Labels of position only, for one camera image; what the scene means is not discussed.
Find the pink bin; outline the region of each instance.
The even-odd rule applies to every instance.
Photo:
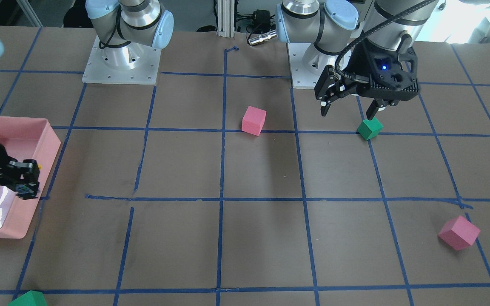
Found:
[[[37,196],[41,196],[61,143],[48,120],[0,116],[0,143],[19,161],[37,160],[41,168]],[[21,200],[15,192],[0,186],[0,238],[24,238],[37,203],[38,198]]]

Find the white aluminum post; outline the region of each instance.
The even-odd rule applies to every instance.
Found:
[[[234,38],[234,0],[218,0],[218,29],[219,36]]]

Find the white mounting plate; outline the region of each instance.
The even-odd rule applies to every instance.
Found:
[[[305,50],[311,43],[288,43],[288,61],[292,75],[292,87],[295,89],[314,89],[320,74],[312,74],[302,62]]]
[[[160,49],[145,46],[146,56],[140,60],[146,62],[131,70],[117,70],[105,64],[99,42],[99,38],[96,37],[82,76],[83,83],[156,85],[162,53]]]

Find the gray floor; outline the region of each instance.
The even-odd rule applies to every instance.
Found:
[[[490,305],[490,45],[416,43],[422,95],[366,142],[368,99],[321,118],[282,43],[177,32],[152,87],[82,84],[91,29],[0,37],[0,115],[62,140],[26,238],[0,240],[0,305]],[[460,252],[437,238],[458,215],[482,230]]]

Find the green block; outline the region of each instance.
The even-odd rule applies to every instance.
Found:
[[[9,303],[9,306],[47,306],[45,297],[41,292],[28,291],[16,300]]]
[[[370,140],[377,136],[381,130],[383,130],[383,124],[381,124],[377,118],[373,118],[372,120],[364,120],[356,131],[359,132],[364,139]]]

